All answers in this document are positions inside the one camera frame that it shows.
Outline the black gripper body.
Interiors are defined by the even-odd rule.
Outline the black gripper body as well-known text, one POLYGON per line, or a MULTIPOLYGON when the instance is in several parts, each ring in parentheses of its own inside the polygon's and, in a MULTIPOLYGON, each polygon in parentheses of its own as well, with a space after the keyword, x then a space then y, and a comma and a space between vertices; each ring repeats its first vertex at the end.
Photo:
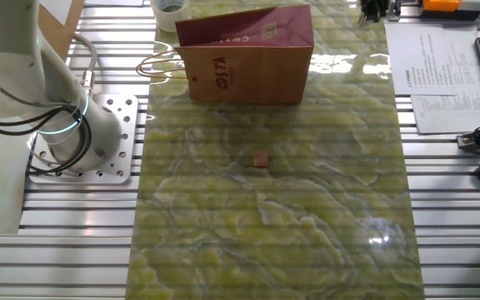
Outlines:
POLYGON ((360 0, 363 13, 385 13, 390 6, 390 0, 360 0))

